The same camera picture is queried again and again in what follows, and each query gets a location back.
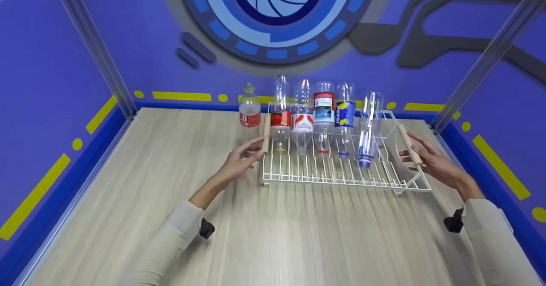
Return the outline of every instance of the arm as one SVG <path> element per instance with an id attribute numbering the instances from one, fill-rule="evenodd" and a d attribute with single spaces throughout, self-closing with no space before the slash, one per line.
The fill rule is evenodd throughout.
<path id="1" fill-rule="evenodd" d="M 446 186 L 456 189 L 465 203 L 462 221 L 485 284 L 541 286 L 536 272 L 499 209 L 485 199 L 474 179 L 427 140 L 415 134 L 408 135 L 420 143 L 413 144 L 412 149 L 425 162 L 423 170 Z M 403 156 L 402 161 L 411 162 L 407 150 L 399 155 Z"/>
<path id="2" fill-rule="evenodd" d="M 199 232 L 206 208 L 232 181 L 247 169 L 252 169 L 252 164 L 260 160 L 263 152 L 249 152 L 248 148 L 262 140 L 251 140 L 231 152 L 218 172 L 188 201 L 183 201 L 169 214 L 165 224 L 142 250 L 119 286 L 159 286 L 171 265 Z"/>

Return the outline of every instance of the wooden table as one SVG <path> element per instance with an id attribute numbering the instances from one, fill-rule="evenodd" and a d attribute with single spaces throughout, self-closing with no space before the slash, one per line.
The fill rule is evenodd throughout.
<path id="1" fill-rule="evenodd" d="M 440 147 L 425 122 L 408 131 Z M 27 285 L 109 286 L 180 200 L 222 165 L 238 114 L 142 109 L 82 197 Z M 206 211 L 198 237 L 165 285 L 483 285 L 464 233 L 442 220 L 462 201 L 431 177 L 433 192 L 321 185 L 258 185 L 257 169 Z M 411 177 L 402 163 L 399 174 Z"/>

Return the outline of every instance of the white wire rack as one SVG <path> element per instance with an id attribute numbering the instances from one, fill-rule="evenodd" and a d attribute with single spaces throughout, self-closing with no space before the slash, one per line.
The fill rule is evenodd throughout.
<path id="1" fill-rule="evenodd" d="M 392 189 L 397 194 L 404 191 L 431 191 L 421 166 L 415 164 L 417 172 L 413 173 L 398 157 L 398 149 L 408 148 L 404 138 L 398 138 L 398 134 L 406 134 L 405 128 L 391 111 L 381 112 L 383 119 L 378 142 L 379 150 L 369 169 L 361 169 L 353 156 L 339 158 L 335 141 L 330 144 L 329 155 L 321 157 L 316 154 L 313 141 L 308 145 L 306 155 L 302 156 L 296 154 L 296 146 L 292 141 L 288 143 L 288 150 L 279 152 L 273 149 L 273 142 L 270 139 L 265 143 L 269 144 L 269 154 L 263 158 L 261 166 L 263 184 L 267 186 L 271 183 L 303 183 L 375 187 Z"/>

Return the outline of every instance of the plastic bottle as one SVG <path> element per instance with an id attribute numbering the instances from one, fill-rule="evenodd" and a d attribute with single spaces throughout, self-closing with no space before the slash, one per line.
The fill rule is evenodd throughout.
<path id="1" fill-rule="evenodd" d="M 294 84 L 295 105 L 292 108 L 292 140 L 296 153 L 305 156 L 307 146 L 313 138 L 313 96 L 308 79 L 300 79 Z"/>
<path id="2" fill-rule="evenodd" d="M 378 92 L 370 92 L 362 100 L 363 111 L 360 117 L 359 140 L 357 148 L 358 165 L 368 169 L 377 154 L 380 136 L 383 98 Z"/>
<path id="3" fill-rule="evenodd" d="M 330 143 L 334 132 L 334 85 L 330 81 L 317 82 L 314 87 L 313 139 L 320 157 L 330 154 Z"/>
<path id="4" fill-rule="evenodd" d="M 356 103 L 354 101 L 354 86 L 344 82 L 336 89 L 336 145 L 339 158 L 347 159 L 354 155 L 354 113 Z"/>
<path id="5" fill-rule="evenodd" d="M 254 85 L 244 85 L 244 93 L 239 101 L 238 146 L 260 136 L 261 106 L 254 94 Z"/>
<path id="6" fill-rule="evenodd" d="M 284 152 L 290 140 L 290 107 L 287 103 L 288 82 L 286 76 L 279 75 L 275 82 L 275 101 L 271 106 L 271 137 L 275 150 Z"/>

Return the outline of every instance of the hand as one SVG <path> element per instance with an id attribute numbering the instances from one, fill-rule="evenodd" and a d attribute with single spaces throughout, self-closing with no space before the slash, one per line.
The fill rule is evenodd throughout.
<path id="1" fill-rule="evenodd" d="M 210 180 L 216 181 L 224 190 L 232 181 L 243 175 L 247 169 L 253 169 L 252 164 L 264 155 L 263 150 L 256 150 L 260 148 L 263 140 L 263 137 L 250 140 L 230 152 L 224 165 Z"/>
<path id="2" fill-rule="evenodd" d="M 484 198 L 474 179 L 465 171 L 459 169 L 441 150 L 434 147 L 429 141 L 411 132 L 408 132 L 408 136 L 419 142 L 419 144 L 412 144 L 411 147 L 423 159 L 424 172 L 429 173 L 446 186 L 456 189 L 463 201 L 469 198 Z M 398 155 L 402 157 L 403 162 L 412 161 L 407 150 L 399 152 Z"/>
<path id="3" fill-rule="evenodd" d="M 190 197 L 189 202 L 206 210 L 218 193 L 243 175 L 247 169 L 254 168 L 252 164 L 260 160 L 264 152 L 263 150 L 253 152 L 249 148 L 259 148 L 259 144 L 263 140 L 262 137 L 250 140 L 230 152 L 224 165 Z"/>

